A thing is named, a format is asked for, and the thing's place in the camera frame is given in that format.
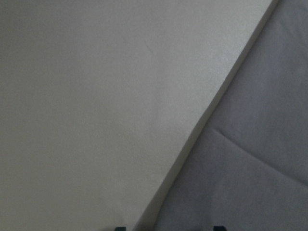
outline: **white foam sheet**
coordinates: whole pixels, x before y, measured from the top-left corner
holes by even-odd
[[[0,230],[131,229],[270,2],[1,1]]]

